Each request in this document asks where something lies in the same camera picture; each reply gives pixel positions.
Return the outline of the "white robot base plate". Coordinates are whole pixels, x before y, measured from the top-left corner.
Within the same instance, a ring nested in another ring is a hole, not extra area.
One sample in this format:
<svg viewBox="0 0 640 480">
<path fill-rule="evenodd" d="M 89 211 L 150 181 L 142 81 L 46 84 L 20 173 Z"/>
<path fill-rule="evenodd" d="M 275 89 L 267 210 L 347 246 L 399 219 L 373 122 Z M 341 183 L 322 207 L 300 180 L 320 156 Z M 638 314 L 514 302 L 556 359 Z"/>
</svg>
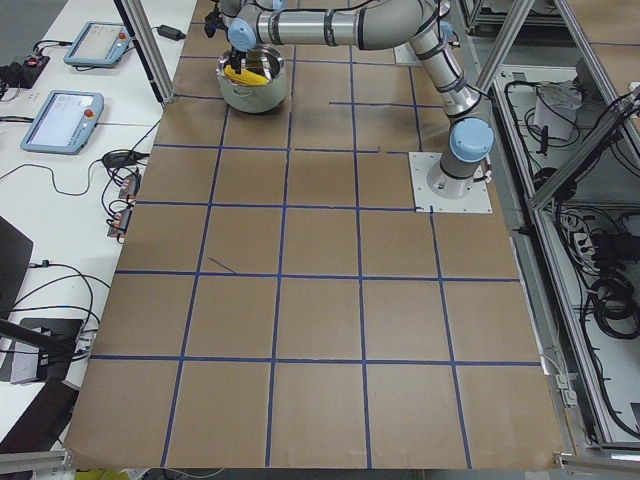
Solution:
<svg viewBox="0 0 640 480">
<path fill-rule="evenodd" d="M 439 152 L 408 154 L 414 207 L 418 213 L 491 214 L 487 181 L 481 166 L 463 180 L 445 175 Z"/>
</svg>

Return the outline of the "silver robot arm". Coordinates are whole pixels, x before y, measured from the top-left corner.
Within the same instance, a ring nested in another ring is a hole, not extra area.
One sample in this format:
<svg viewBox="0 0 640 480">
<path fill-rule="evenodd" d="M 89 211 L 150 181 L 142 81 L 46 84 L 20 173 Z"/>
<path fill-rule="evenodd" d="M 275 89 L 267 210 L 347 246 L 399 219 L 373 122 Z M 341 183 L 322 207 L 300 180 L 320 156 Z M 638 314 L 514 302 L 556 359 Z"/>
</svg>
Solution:
<svg viewBox="0 0 640 480">
<path fill-rule="evenodd" d="M 291 8 L 285 1 L 220 1 L 214 11 L 235 54 L 259 46 L 349 46 L 393 52 L 401 66 L 420 65 L 450 122 L 444 152 L 427 174 L 429 189 L 466 196 L 494 143 L 482 88 L 470 84 L 451 50 L 447 1 L 364 1 L 355 6 Z"/>
</svg>

